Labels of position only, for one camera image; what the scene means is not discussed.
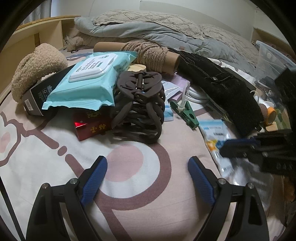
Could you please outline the white blue medicine sachet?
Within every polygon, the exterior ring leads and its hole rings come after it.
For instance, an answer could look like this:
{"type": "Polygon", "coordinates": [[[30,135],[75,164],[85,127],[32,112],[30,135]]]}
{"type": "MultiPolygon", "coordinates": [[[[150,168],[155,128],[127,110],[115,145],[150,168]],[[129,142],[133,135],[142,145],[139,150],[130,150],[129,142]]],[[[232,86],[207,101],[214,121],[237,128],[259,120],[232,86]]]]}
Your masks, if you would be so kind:
{"type": "Polygon", "coordinates": [[[220,154],[220,149],[230,139],[227,126],[222,120],[200,120],[199,129],[220,175],[223,178],[230,176],[233,172],[231,161],[229,158],[222,157],[220,154]]]}

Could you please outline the orange clear tape roll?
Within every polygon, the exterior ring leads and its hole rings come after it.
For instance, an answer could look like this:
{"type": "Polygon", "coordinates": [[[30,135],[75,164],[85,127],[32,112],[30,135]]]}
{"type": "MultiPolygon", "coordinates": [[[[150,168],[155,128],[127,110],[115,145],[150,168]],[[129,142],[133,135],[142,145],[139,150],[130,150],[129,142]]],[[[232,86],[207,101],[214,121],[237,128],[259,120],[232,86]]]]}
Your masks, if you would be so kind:
{"type": "Polygon", "coordinates": [[[258,105],[261,109],[261,112],[264,118],[264,124],[266,126],[272,125],[276,118],[276,111],[273,107],[273,104],[269,101],[264,101],[262,99],[259,99],[258,105]]]}

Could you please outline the black fuzzy glove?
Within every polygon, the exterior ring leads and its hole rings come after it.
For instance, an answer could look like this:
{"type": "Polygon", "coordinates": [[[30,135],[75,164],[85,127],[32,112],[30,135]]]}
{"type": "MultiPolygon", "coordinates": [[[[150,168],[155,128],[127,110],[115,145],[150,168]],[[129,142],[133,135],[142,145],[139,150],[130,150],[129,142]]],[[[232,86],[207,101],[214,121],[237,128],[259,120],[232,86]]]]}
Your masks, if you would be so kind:
{"type": "Polygon", "coordinates": [[[247,137],[263,122],[261,109],[246,84],[206,57],[169,48],[180,56],[178,73],[199,86],[233,122],[240,137],[247,137]]]}

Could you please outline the green clothes peg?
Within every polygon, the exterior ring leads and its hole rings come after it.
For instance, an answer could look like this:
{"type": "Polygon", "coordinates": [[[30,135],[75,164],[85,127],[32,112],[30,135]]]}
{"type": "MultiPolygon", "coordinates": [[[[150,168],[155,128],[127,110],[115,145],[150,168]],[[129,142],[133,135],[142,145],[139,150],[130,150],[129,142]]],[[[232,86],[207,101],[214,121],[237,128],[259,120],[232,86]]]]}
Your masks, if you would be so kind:
{"type": "Polygon", "coordinates": [[[172,100],[170,102],[170,107],[175,113],[192,129],[196,129],[199,126],[199,122],[191,108],[191,105],[188,101],[185,102],[184,108],[181,110],[180,106],[176,101],[172,100]]]}

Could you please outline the clear plastic storage bin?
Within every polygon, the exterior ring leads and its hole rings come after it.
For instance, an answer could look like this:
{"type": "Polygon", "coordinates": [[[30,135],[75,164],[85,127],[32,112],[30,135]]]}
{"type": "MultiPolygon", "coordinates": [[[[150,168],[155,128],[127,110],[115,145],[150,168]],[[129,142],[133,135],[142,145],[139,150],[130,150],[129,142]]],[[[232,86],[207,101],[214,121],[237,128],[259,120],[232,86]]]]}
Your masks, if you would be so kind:
{"type": "Polygon", "coordinates": [[[277,128],[279,130],[290,128],[287,110],[282,103],[280,91],[274,81],[287,68],[295,67],[295,63],[262,41],[257,40],[256,45],[259,47],[259,57],[254,84],[261,91],[261,98],[273,104],[276,112],[275,123],[277,128]]]}

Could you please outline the beige textured pillow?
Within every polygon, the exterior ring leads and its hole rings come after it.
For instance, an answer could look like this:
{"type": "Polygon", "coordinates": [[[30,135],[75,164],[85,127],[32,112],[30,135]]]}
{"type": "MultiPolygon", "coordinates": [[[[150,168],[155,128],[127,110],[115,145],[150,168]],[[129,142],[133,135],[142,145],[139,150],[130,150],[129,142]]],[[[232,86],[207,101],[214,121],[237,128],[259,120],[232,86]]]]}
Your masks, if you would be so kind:
{"type": "Polygon", "coordinates": [[[203,39],[205,37],[197,24],[184,16],[175,14],[117,9],[107,11],[93,19],[93,24],[96,26],[131,22],[158,24],[195,39],[203,39]]]}
{"type": "Polygon", "coordinates": [[[256,66],[259,58],[259,51],[245,38],[235,33],[224,30],[210,24],[199,24],[198,27],[207,38],[218,40],[247,59],[249,63],[256,66]]]}

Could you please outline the patterned pink white blanket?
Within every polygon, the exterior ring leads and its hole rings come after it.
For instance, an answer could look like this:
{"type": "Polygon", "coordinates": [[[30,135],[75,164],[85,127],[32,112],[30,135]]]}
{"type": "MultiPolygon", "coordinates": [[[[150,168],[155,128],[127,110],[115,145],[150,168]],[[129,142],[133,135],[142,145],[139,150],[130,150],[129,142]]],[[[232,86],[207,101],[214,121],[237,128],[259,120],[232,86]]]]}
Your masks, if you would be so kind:
{"type": "Polygon", "coordinates": [[[105,156],[105,179],[86,208],[103,240],[192,240],[210,208],[194,189],[188,160],[197,156],[219,174],[201,132],[174,116],[152,145],[100,135],[96,126],[80,141],[74,118],[95,116],[66,107],[31,116],[11,95],[2,101],[1,178],[22,232],[42,184],[63,185],[105,156]]]}

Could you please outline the red cigarette box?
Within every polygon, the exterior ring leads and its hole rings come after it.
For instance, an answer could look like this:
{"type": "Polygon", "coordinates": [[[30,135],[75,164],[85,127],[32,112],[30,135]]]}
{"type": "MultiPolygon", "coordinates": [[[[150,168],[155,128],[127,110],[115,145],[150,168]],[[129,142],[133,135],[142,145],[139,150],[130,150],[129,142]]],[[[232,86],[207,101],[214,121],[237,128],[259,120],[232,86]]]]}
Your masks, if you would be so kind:
{"type": "Polygon", "coordinates": [[[79,111],[73,114],[76,136],[79,141],[95,135],[103,135],[111,129],[112,119],[102,111],[79,111]]]}

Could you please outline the black cardboard box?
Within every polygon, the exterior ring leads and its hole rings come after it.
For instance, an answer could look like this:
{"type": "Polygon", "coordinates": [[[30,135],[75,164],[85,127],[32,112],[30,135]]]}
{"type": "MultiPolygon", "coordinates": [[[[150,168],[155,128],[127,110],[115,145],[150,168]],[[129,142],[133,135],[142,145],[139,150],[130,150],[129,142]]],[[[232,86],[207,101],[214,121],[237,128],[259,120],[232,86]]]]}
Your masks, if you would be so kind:
{"type": "Polygon", "coordinates": [[[42,109],[43,103],[73,67],[74,65],[51,74],[34,84],[22,95],[22,103],[29,115],[43,116],[45,114],[45,110],[42,109]]]}

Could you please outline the grey blue duvet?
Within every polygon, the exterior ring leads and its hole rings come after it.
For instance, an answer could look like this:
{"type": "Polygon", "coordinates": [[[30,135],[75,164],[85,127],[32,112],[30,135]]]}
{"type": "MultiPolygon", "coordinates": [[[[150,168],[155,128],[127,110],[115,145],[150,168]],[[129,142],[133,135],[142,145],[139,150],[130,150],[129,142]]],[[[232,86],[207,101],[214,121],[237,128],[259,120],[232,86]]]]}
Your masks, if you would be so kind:
{"type": "Polygon", "coordinates": [[[81,33],[92,37],[143,39],[167,48],[184,47],[189,53],[222,60],[250,75],[253,75],[256,69],[245,57],[218,40],[207,37],[195,39],[154,23],[131,22],[96,26],[91,18],[80,16],[74,19],[74,24],[81,33]]]}

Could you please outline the round wooden disc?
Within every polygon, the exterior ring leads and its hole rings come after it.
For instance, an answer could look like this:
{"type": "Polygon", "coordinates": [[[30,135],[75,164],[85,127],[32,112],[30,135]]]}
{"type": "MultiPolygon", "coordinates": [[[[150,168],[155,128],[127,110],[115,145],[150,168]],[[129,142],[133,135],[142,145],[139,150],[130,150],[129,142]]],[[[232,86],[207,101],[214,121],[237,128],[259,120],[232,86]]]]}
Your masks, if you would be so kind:
{"type": "Polygon", "coordinates": [[[130,64],[128,66],[128,71],[133,71],[133,72],[139,72],[139,71],[145,71],[147,68],[145,65],[142,64],[130,64]]]}

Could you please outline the teal wet wipes pack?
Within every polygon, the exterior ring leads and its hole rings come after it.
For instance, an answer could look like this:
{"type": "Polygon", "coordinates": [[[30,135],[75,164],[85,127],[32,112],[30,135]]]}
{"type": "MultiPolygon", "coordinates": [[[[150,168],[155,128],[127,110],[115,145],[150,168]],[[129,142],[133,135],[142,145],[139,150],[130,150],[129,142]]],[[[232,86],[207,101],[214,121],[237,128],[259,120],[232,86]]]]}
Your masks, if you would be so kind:
{"type": "Polygon", "coordinates": [[[64,106],[99,110],[102,106],[114,106],[117,78],[136,58],[137,52],[133,51],[92,53],[65,75],[42,109],[64,106]]]}

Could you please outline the beige fluffy slipper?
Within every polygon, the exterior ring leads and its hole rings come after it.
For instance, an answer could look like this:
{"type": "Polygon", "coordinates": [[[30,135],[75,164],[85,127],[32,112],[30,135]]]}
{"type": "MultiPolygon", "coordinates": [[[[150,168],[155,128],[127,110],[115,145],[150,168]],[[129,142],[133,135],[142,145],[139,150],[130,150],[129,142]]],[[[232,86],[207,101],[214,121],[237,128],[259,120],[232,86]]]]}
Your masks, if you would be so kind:
{"type": "Polygon", "coordinates": [[[20,103],[22,95],[42,77],[68,67],[66,57],[54,46],[43,43],[18,64],[11,80],[11,94],[20,103]]]}

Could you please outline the wooden bedside shelf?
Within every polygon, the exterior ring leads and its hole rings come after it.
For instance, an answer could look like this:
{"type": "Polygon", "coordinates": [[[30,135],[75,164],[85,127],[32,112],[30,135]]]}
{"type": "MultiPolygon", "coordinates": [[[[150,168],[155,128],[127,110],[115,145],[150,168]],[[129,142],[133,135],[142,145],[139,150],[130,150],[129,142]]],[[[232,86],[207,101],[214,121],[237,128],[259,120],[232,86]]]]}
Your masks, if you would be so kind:
{"type": "Polygon", "coordinates": [[[11,79],[19,62],[34,49],[48,43],[59,50],[66,48],[65,38],[74,28],[76,16],[56,16],[19,26],[1,51],[1,100],[11,90],[11,79]]]}

